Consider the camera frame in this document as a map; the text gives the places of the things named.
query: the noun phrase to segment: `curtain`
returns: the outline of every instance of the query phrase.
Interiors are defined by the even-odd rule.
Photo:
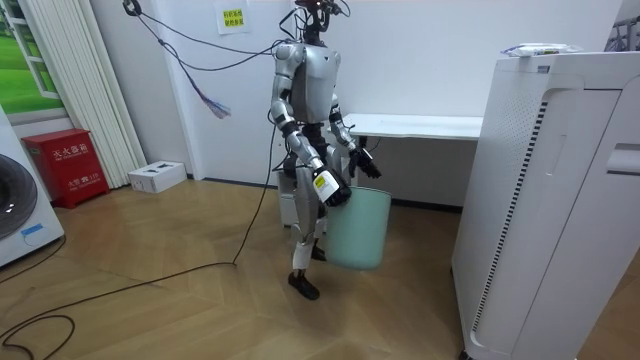
[[[91,131],[110,188],[146,165],[89,0],[20,0],[74,126]]]

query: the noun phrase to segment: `wooden floor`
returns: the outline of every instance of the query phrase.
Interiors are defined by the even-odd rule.
[[[0,332],[87,296],[230,261],[260,191],[188,181],[158,195],[125,188],[75,210],[57,209],[67,245],[0,285]],[[289,230],[269,191],[237,268],[208,268],[64,310],[76,334],[53,359],[454,360],[462,341],[449,262],[458,221],[394,207],[381,268],[359,273],[313,263],[308,277],[322,295],[310,302],[286,284]],[[51,250],[0,270],[0,279]],[[580,360],[640,352],[639,275],[636,261]],[[14,340],[40,359],[68,327],[51,320]],[[0,358],[25,355],[0,350]]]

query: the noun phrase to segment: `white appliance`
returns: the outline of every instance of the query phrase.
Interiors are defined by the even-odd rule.
[[[640,245],[640,53],[499,60],[453,274],[475,360],[573,360]]]
[[[49,199],[0,108],[0,266],[63,235]]]

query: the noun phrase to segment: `robot shoulder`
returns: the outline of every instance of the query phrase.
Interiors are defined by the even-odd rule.
[[[301,63],[305,57],[304,45],[299,43],[280,44],[276,48],[275,57],[278,60],[294,60]]]

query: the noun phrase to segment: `red cabinet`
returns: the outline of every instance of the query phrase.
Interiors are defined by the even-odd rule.
[[[71,129],[29,136],[22,141],[54,206],[73,209],[81,201],[109,193],[89,131]]]

